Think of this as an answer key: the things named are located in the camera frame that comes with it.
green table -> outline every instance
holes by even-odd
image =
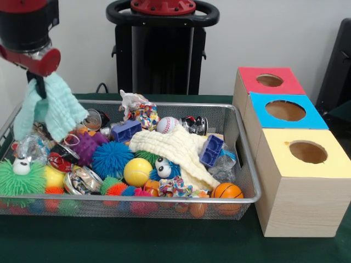
[[[117,94],[77,97],[120,99]],[[231,96],[147,98],[231,103]],[[1,263],[350,263],[351,209],[335,238],[264,238],[253,205],[240,221],[0,216],[0,244]]]

stacked wooden boxes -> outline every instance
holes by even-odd
[[[238,69],[266,237],[333,237],[351,201],[351,161],[289,68]]]

metal basket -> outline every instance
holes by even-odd
[[[120,101],[81,100],[85,108],[106,112],[112,122],[123,119],[118,111]],[[17,107],[0,130],[0,159],[13,159],[13,120]],[[234,219],[239,220],[251,203],[261,196],[261,190],[238,110],[231,105],[157,103],[160,117],[204,116],[208,132],[224,135],[225,143],[238,156],[235,183],[242,189],[244,199],[165,198],[79,195],[0,196],[0,214],[58,215],[91,217],[144,217],[177,219]]]

baseball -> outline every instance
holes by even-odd
[[[169,133],[175,126],[179,124],[179,121],[173,117],[162,118],[156,127],[159,133]]]

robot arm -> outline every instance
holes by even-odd
[[[58,0],[0,0],[0,57],[28,70],[28,79],[38,80],[43,98],[43,77],[61,60],[49,38],[58,23]]]

